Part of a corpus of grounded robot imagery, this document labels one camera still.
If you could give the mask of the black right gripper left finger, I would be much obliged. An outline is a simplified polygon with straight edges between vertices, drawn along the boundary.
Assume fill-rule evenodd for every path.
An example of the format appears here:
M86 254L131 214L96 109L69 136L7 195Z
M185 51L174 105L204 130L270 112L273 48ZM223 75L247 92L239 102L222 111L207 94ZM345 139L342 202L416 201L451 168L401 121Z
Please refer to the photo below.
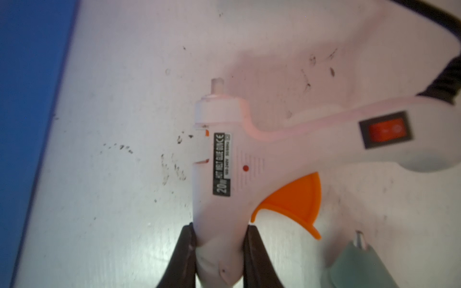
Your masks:
M196 234L193 223L181 229L180 236L158 288L196 287Z

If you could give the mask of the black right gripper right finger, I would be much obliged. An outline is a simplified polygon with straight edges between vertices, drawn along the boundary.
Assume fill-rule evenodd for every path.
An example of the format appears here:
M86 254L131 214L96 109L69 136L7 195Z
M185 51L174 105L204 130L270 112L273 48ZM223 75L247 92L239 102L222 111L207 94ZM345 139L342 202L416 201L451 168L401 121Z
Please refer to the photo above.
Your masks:
M259 230L248 225L243 242L244 288L283 288L274 266L269 258Z

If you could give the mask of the white glue gun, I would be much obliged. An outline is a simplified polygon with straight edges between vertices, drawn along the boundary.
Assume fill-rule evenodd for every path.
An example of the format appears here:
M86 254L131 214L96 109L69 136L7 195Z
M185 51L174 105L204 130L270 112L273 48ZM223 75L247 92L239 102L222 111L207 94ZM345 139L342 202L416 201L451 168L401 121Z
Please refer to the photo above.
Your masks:
M243 275L250 216L269 195L303 176L340 165L395 162L434 172L461 161L461 113L430 97L392 98L297 126L263 132L240 97L211 93L196 104L206 131L193 165L197 272L205 288L230 288Z

